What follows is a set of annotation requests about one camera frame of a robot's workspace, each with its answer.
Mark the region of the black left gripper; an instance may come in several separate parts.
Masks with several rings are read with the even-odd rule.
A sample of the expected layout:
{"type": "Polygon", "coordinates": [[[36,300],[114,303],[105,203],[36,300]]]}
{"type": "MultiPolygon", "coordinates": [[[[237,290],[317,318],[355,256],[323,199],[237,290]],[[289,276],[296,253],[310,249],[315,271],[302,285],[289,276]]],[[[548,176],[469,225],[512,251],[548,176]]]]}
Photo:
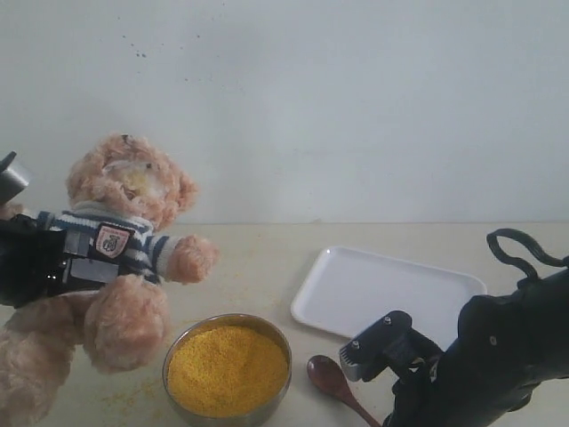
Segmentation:
{"type": "Polygon", "coordinates": [[[88,258],[91,236],[44,230],[25,215],[1,221],[1,304],[23,307],[47,295],[98,291],[119,276],[119,265],[88,258]]]}

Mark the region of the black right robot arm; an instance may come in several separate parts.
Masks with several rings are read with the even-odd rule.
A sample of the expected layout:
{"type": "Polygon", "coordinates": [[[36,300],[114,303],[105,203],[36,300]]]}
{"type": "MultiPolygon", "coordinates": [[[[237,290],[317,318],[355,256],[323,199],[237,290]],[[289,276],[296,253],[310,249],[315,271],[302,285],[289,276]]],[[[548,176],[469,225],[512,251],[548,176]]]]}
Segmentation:
{"type": "Polygon", "coordinates": [[[387,426],[489,426],[568,376],[568,272],[461,309],[458,336],[393,388],[387,426]]]}

